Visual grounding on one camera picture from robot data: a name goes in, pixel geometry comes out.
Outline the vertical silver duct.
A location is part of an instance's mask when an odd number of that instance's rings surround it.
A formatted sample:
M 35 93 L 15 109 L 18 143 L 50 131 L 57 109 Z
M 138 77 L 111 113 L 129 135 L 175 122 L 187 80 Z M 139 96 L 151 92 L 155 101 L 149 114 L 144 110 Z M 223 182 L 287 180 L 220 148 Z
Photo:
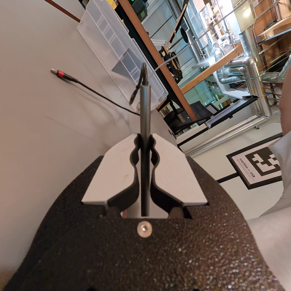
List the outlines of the vertical silver duct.
M 267 94 L 263 82 L 260 77 L 258 68 L 259 54 L 252 26 L 248 27 L 239 36 L 243 52 L 245 54 L 244 66 L 246 67 L 246 70 L 249 74 L 249 80 L 251 84 L 249 92 L 252 95 L 258 96 L 258 112 L 266 117 L 270 117 L 272 115 L 272 111 L 267 100 Z

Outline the clear plastic tray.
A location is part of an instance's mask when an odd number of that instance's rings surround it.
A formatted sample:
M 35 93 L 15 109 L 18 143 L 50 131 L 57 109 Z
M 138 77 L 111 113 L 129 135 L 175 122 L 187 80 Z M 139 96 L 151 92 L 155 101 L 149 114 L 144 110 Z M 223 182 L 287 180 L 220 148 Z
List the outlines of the clear plastic tray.
M 154 71 L 125 24 L 106 0 L 90 0 L 77 27 L 127 102 L 136 88 L 143 63 Z

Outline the silver duct pipe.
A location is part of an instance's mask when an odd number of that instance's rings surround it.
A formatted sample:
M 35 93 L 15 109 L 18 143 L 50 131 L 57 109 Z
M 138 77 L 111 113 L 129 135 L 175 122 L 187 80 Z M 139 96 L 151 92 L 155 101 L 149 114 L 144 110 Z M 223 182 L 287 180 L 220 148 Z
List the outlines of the silver duct pipe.
M 261 76 L 261 81 L 266 83 L 283 83 L 291 64 L 291 55 L 289 55 L 280 72 L 266 72 Z

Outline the black device with green display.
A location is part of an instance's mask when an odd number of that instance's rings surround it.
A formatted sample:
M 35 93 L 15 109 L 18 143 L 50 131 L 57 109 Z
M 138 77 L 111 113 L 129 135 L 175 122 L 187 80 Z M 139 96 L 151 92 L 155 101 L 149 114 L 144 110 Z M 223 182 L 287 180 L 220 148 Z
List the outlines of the black device with green display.
M 140 22 L 147 17 L 147 6 L 143 0 L 129 0 L 131 7 L 136 13 Z

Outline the black office chair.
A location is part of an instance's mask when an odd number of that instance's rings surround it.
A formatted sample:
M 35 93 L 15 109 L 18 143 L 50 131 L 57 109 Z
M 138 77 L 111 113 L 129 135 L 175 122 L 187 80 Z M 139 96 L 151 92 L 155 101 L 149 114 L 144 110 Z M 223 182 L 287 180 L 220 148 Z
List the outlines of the black office chair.
M 196 116 L 195 121 L 190 119 L 183 108 L 173 110 L 164 117 L 164 121 L 174 134 L 187 129 L 197 122 L 205 121 L 214 115 L 200 101 L 190 104 L 190 107 Z

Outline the person's white shirt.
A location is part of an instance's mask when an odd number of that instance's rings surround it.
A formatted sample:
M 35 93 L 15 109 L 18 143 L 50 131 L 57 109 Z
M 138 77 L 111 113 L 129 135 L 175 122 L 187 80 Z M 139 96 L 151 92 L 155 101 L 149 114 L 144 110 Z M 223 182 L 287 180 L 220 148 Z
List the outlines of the person's white shirt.
M 282 130 L 269 147 L 279 161 L 283 193 L 278 202 L 256 219 L 248 221 L 269 268 L 285 290 L 291 289 L 291 133 Z

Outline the framed marker sign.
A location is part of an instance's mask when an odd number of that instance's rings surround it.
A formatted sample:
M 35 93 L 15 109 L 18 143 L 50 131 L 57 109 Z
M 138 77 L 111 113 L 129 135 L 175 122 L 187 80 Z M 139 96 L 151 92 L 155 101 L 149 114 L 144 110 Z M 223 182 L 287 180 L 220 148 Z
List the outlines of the framed marker sign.
M 282 180 L 279 161 L 269 148 L 281 137 L 276 134 L 226 156 L 248 190 Z

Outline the person's right forearm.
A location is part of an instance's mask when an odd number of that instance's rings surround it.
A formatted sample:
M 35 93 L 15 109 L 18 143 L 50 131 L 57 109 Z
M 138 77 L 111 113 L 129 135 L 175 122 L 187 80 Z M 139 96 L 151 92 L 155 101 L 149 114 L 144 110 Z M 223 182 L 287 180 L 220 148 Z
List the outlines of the person's right forearm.
M 279 109 L 281 112 L 282 136 L 285 136 L 291 131 L 291 67 L 289 67 L 283 83 Z

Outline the grey usb hub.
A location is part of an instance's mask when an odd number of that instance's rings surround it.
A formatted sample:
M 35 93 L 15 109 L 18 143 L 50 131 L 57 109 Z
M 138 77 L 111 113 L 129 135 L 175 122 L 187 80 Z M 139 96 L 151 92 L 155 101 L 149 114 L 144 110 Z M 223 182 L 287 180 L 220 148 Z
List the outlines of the grey usb hub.
M 141 216 L 150 214 L 151 86 L 140 87 L 140 194 Z

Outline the grey desk with wooden edge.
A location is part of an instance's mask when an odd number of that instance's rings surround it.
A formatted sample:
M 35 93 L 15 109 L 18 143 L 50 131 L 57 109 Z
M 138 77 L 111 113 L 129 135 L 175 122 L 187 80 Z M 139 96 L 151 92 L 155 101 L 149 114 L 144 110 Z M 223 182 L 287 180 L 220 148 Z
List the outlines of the grey desk with wooden edge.
M 131 38 L 135 39 L 145 57 L 151 64 L 152 68 L 156 69 L 163 63 L 163 59 L 160 56 L 158 50 L 155 48 L 142 23 L 138 19 L 129 1 L 118 1 L 118 6 L 116 9 L 119 11 L 118 14 L 124 20 L 126 27 L 129 29 L 129 35 Z M 168 91 L 168 97 L 173 97 L 174 101 L 177 101 L 178 105 L 184 108 L 190 119 L 195 121 L 196 116 L 194 112 L 192 111 L 188 101 L 184 97 L 166 65 L 162 66 L 158 71 L 156 71 L 156 74 Z

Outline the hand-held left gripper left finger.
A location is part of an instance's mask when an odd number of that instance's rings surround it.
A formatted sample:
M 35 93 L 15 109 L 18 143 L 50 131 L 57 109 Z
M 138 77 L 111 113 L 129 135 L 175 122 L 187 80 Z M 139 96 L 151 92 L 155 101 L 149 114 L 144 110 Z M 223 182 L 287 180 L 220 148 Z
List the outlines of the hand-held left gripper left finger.
M 139 134 L 132 134 L 113 146 L 102 161 L 87 188 L 82 203 L 116 207 L 120 212 L 139 197 Z

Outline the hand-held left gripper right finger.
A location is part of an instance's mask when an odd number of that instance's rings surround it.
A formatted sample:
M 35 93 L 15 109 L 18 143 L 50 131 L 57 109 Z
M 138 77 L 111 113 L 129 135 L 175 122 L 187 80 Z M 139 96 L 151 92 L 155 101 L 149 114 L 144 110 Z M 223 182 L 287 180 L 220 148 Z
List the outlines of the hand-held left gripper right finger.
M 158 134 L 151 135 L 151 163 L 150 195 L 159 208 L 192 219 L 188 207 L 208 204 L 185 154 Z

